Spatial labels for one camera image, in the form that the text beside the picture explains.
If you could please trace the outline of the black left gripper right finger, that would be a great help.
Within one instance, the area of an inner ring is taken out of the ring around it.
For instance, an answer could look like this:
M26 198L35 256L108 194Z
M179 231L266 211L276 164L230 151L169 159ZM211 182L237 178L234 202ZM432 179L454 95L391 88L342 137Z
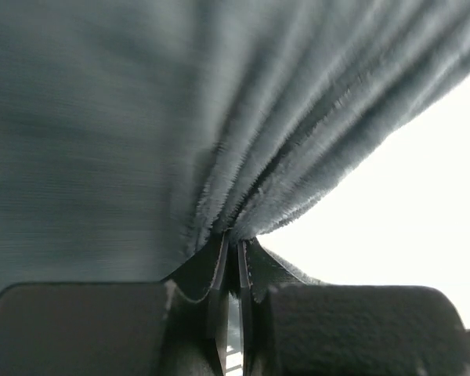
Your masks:
M470 332L440 291L306 284L237 246L246 375L470 375Z

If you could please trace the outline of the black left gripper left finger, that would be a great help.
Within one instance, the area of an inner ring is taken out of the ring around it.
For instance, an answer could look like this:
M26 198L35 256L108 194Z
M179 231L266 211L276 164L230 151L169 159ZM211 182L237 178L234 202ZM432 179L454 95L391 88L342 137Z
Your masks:
M0 375L223 375L228 244L155 283L24 283L0 292Z

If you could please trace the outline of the grey zebra plush pillowcase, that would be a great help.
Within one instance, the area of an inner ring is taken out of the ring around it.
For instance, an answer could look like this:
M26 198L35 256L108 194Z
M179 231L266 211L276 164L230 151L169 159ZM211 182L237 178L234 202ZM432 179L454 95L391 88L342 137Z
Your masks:
M470 1L0 1L0 291L276 230L469 73Z

